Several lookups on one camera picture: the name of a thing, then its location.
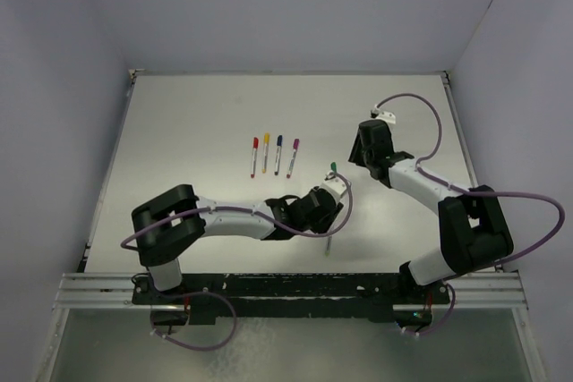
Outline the blue-ended white marker pen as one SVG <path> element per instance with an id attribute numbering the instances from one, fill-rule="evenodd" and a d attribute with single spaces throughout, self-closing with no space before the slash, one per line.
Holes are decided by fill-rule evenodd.
<path id="1" fill-rule="evenodd" d="M 278 176 L 279 172 L 280 172 L 282 148 L 283 148 L 283 145 L 282 145 L 282 147 L 278 147 L 277 142 L 276 142 L 276 154 L 275 154 L 275 162 L 274 162 L 274 169 L 273 169 L 273 173 L 275 176 Z"/>

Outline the red-ended white marker pen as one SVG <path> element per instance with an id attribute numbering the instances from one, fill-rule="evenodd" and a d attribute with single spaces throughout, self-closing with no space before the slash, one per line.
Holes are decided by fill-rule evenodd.
<path id="1" fill-rule="evenodd" d="M 251 179 L 254 179 L 256 172 L 257 172 L 257 159 L 258 159 L 258 149 L 253 149 L 252 148 L 252 158 L 251 158 L 251 165 L 250 165 L 250 177 Z"/>

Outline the purple-ended white marker pen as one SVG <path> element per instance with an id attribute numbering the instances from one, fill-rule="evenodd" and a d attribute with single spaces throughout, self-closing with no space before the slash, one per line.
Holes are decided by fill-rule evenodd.
<path id="1" fill-rule="evenodd" d="M 290 157 L 290 161 L 289 161 L 288 168 L 286 171 L 286 178 L 287 179 L 290 179 L 292 177 L 294 167 L 295 167 L 295 161 L 296 161 L 297 153 L 298 153 L 298 149 L 292 150 L 292 155 Z"/>

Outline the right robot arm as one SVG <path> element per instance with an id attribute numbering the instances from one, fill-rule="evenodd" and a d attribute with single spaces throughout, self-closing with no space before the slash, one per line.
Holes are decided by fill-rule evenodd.
<path id="1" fill-rule="evenodd" d="M 438 217 L 439 246 L 403 264 L 399 295 L 419 302 L 430 284 L 462 276 L 509 256 L 514 243 L 498 198 L 487 186 L 456 191 L 443 179 L 420 172 L 415 158 L 394 150 L 389 125 L 381 119 L 359 124 L 349 162 L 369 171 L 372 179 L 401 191 Z"/>

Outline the green-ended white marker pen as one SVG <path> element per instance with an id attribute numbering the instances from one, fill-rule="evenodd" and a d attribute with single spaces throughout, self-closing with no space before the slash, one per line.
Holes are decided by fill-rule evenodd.
<path id="1" fill-rule="evenodd" d="M 330 255 L 331 244 L 332 244 L 332 238 L 333 238 L 332 235 L 330 235 L 330 236 L 327 238 L 326 245 L 325 245 L 325 250 L 324 250 L 324 255 L 325 255 L 325 257 L 328 257 L 328 256 Z"/>

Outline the yellow-ended white marker pen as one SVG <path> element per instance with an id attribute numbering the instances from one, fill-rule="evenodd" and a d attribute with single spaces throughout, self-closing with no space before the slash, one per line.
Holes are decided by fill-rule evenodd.
<path id="1" fill-rule="evenodd" d="M 266 174 L 268 171 L 268 158 L 269 158 L 269 144 L 264 143 L 263 137 L 263 156 L 262 156 L 262 168 L 261 172 Z"/>

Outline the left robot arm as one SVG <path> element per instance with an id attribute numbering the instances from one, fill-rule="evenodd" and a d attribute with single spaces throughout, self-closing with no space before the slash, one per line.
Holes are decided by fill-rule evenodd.
<path id="1" fill-rule="evenodd" d="M 179 257 L 199 239 L 324 237 L 344 208 L 347 192 L 344 182 L 331 177 L 302 197 L 239 204 L 200 197 L 190 184 L 177 185 L 132 211 L 134 249 L 150 273 L 153 293 L 164 303 L 174 303 L 184 294 Z"/>

